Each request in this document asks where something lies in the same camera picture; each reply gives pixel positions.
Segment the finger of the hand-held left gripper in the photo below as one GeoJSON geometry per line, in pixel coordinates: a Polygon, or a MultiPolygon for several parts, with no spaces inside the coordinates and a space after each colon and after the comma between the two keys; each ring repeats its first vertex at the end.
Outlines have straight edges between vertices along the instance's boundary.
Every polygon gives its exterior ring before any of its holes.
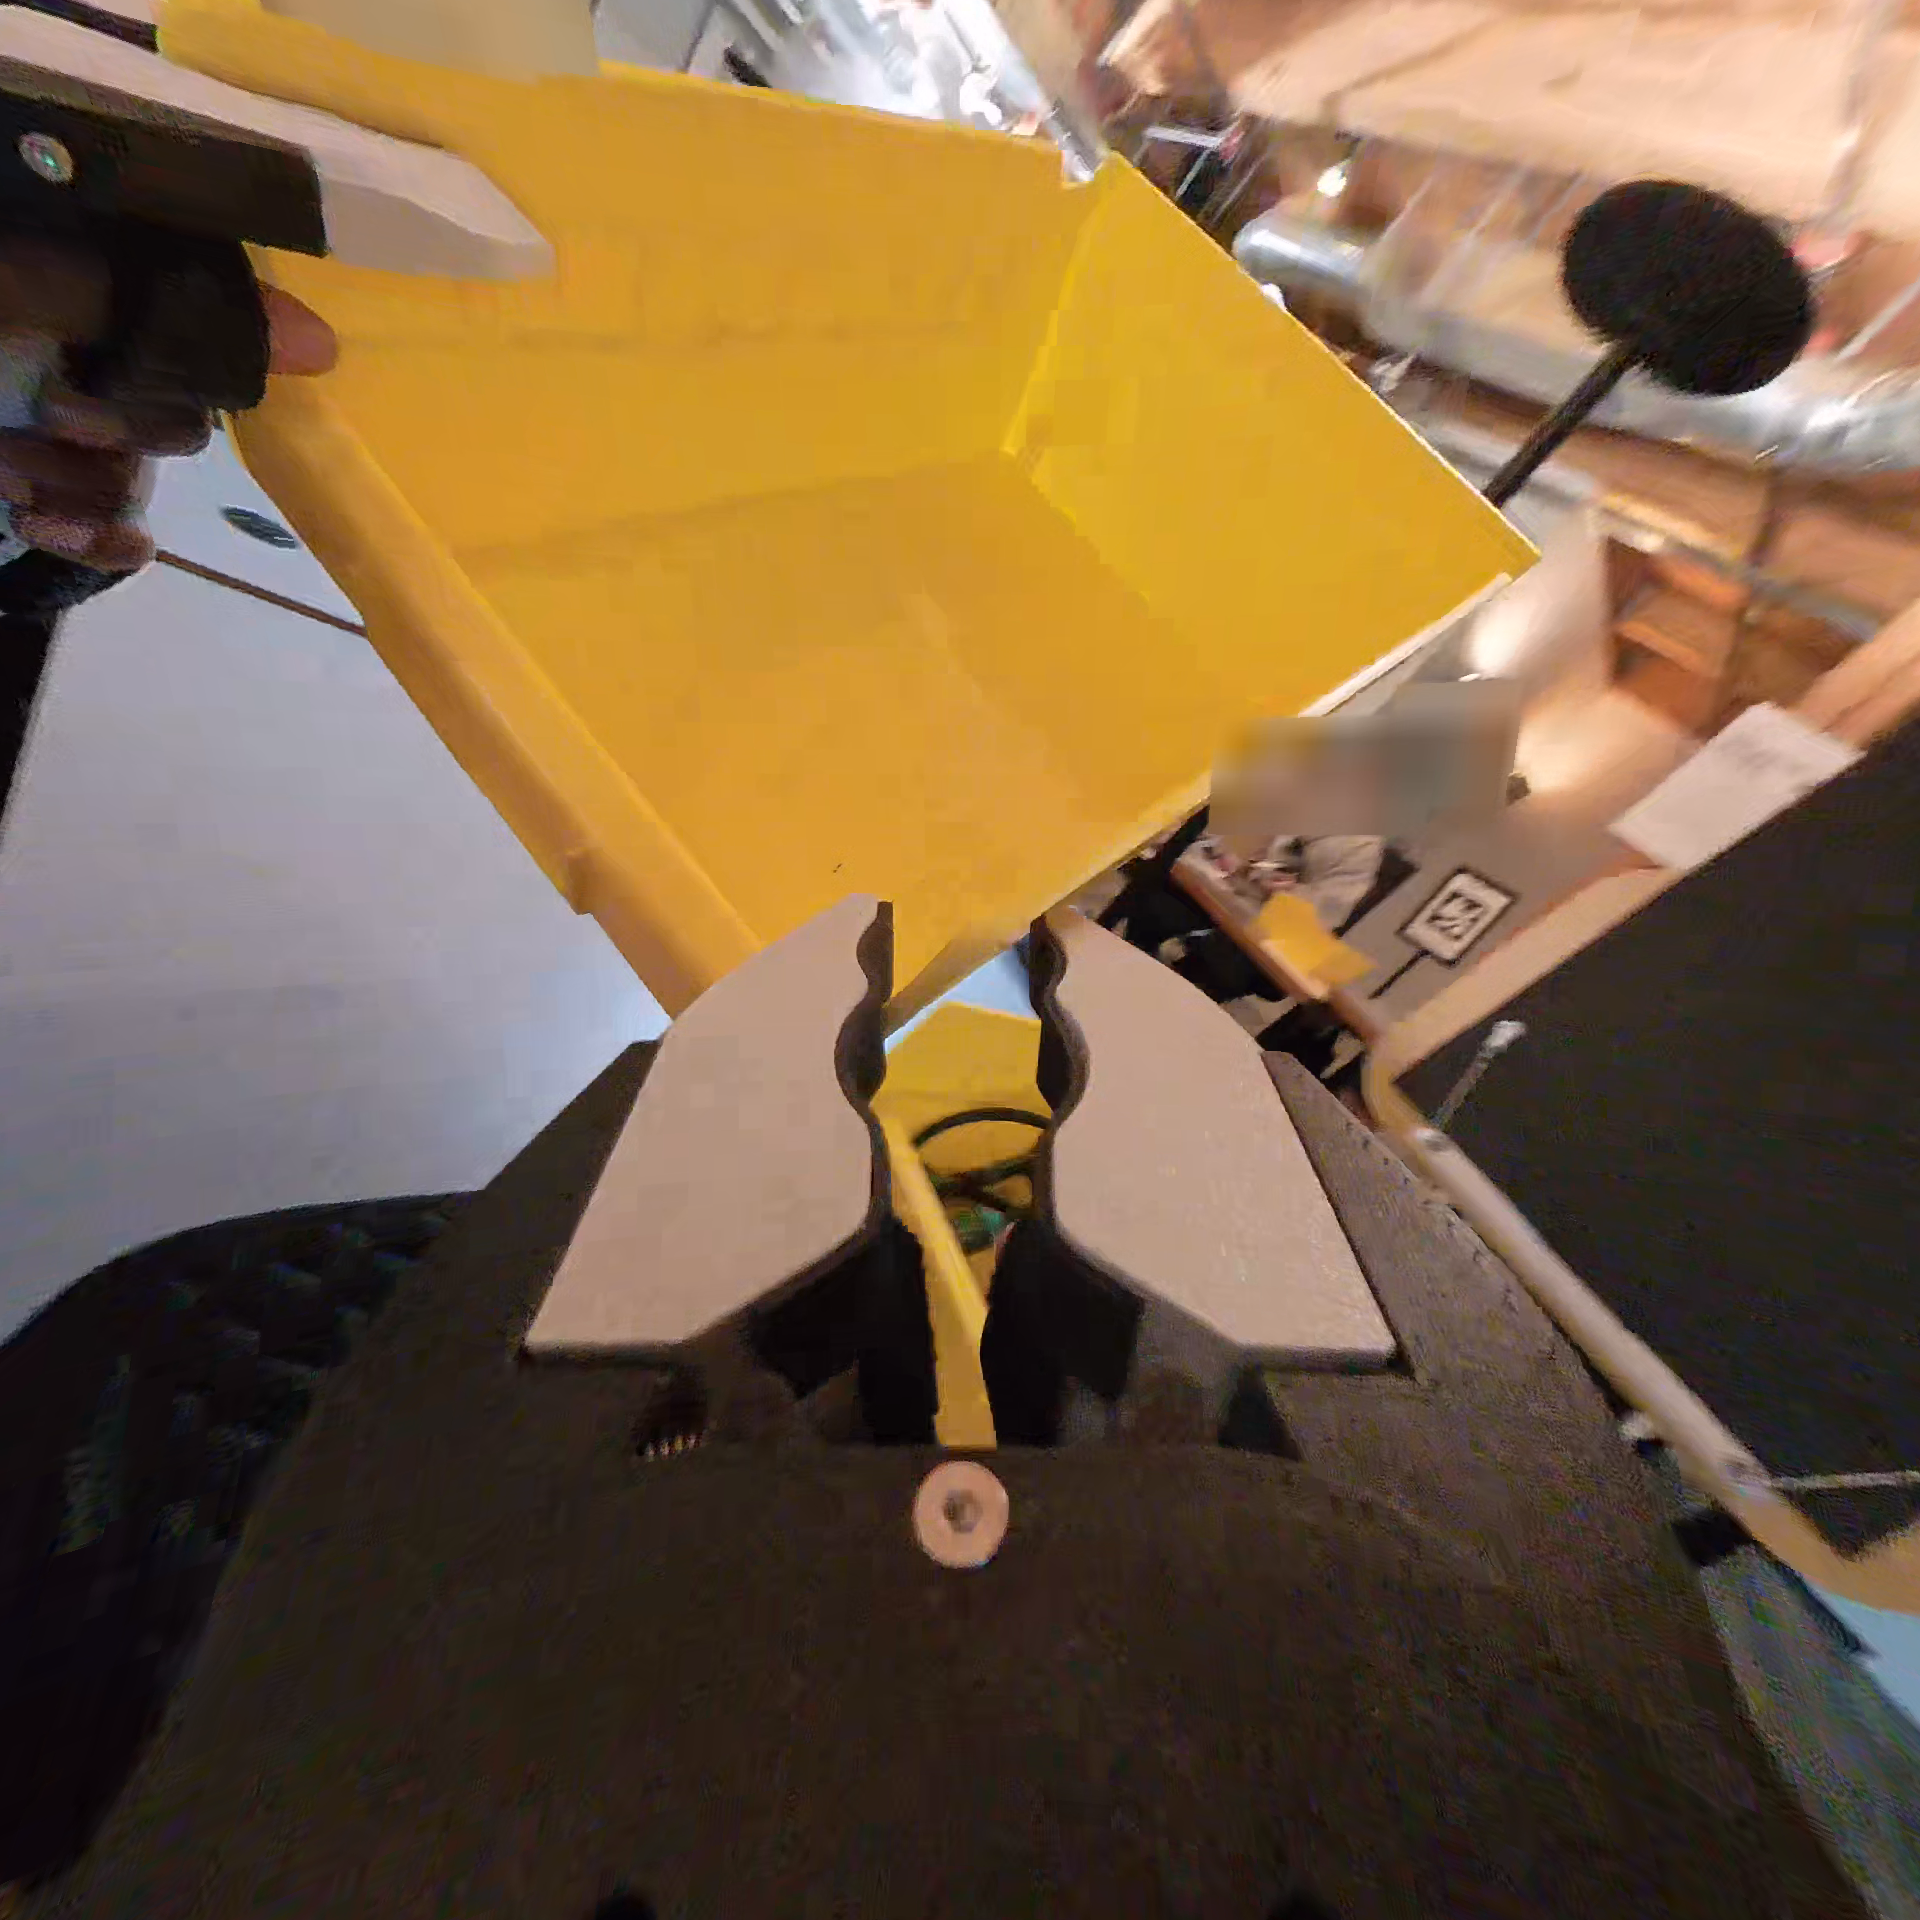
{"type": "Polygon", "coordinates": [[[325,257],[356,269],[512,282],[556,267],[548,237],[470,161],[155,52],[5,52],[8,91],[128,91],[296,145],[316,163],[325,257]]]}

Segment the printed marker sign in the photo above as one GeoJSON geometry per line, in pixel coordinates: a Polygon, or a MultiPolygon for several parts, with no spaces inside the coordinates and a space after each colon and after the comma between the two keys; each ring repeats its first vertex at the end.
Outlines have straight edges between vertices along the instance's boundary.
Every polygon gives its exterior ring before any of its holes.
{"type": "Polygon", "coordinates": [[[1398,940],[1442,967],[1460,965],[1509,912],[1519,896],[1473,868],[1440,879],[1398,927],[1398,940]]]}

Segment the silver ventilation duct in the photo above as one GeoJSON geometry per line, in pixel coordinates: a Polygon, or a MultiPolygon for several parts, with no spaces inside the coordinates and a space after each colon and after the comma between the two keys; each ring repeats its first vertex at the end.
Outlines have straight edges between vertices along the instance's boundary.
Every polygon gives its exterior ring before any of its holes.
{"type": "MultiPolygon", "coordinates": [[[[1403,218],[1365,236],[1272,205],[1240,227],[1232,252],[1259,284],[1328,299],[1388,353],[1514,399],[1560,399],[1600,355],[1564,297],[1557,260],[1537,248],[1467,234],[1424,248],[1403,218]]],[[[1632,374],[1593,419],[1647,442],[1827,478],[1918,468],[1916,363],[1870,367],[1836,351],[1803,349],[1741,395],[1684,395],[1632,374]]]]}

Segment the person's left hand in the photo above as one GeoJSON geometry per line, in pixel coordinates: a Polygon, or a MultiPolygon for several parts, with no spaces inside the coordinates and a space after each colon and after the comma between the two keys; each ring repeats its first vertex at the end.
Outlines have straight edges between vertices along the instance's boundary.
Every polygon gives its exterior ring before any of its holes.
{"type": "Polygon", "coordinates": [[[1,239],[3,367],[40,372],[3,425],[3,612],[75,605],[138,572],[149,468],[198,455],[271,375],[338,363],[333,327],[242,245],[131,227],[1,239]]]}

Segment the wooden office desk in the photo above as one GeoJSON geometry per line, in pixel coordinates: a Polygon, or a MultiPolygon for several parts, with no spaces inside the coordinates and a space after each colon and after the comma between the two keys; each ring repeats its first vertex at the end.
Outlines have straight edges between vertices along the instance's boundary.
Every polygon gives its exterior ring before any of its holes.
{"type": "Polygon", "coordinates": [[[1362,1046],[1380,1044],[1388,1020],[1358,991],[1377,965],[1370,954],[1323,929],[1292,893],[1254,912],[1195,848],[1180,854],[1167,876],[1282,996],[1318,1003],[1362,1046]]]}

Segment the white paper sheet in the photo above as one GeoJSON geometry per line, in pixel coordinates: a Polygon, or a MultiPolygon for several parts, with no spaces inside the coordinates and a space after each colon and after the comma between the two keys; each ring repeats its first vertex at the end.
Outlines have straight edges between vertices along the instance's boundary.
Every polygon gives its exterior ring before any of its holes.
{"type": "Polygon", "coordinates": [[[1645,863],[1693,871],[1860,761],[1861,749],[1772,702],[1743,708],[1607,834],[1645,863]]]}

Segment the black foam ball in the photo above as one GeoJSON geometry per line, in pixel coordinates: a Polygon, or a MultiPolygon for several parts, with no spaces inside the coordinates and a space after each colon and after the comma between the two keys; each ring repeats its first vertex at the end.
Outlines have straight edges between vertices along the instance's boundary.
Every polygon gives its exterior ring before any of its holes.
{"type": "Polygon", "coordinates": [[[1755,391],[1812,341],[1812,280],[1789,243],[1704,185],[1605,187],[1568,230],[1557,275],[1578,324],[1677,393],[1755,391]]]}

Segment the black board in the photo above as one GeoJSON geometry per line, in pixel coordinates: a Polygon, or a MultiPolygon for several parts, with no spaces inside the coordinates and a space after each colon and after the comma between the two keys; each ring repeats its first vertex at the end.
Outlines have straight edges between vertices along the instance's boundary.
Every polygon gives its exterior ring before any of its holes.
{"type": "Polygon", "coordinates": [[[1773,1475],[1918,1463],[1918,733],[1529,982],[1444,1133],[1773,1475]]]}

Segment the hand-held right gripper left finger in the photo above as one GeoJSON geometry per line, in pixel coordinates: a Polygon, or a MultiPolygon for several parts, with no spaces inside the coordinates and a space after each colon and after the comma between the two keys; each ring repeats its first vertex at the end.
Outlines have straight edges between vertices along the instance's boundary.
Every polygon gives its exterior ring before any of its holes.
{"type": "Polygon", "coordinates": [[[653,1047],[521,1355],[631,1375],[635,1448],[932,1444],[924,1256],[874,1097],[893,910],[849,893],[653,1047]]]}

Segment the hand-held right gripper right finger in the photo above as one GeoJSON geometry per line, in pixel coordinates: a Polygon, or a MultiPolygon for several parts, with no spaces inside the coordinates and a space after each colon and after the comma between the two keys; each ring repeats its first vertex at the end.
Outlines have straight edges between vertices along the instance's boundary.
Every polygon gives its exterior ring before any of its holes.
{"type": "Polygon", "coordinates": [[[1029,1208],[980,1373],[1000,1448],[1288,1448],[1275,1377],[1393,1373],[1399,1344],[1265,1054],[1076,907],[1029,929],[1029,1208]]]}

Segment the black mesh pad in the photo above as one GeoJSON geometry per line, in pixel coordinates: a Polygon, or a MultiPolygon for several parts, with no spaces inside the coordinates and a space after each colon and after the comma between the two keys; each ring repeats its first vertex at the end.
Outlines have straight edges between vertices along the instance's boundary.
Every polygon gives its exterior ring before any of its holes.
{"type": "Polygon", "coordinates": [[[253,1503],[461,1191],[215,1220],[1,1349],[1,1882],[85,1849],[189,1671],[253,1503]]]}

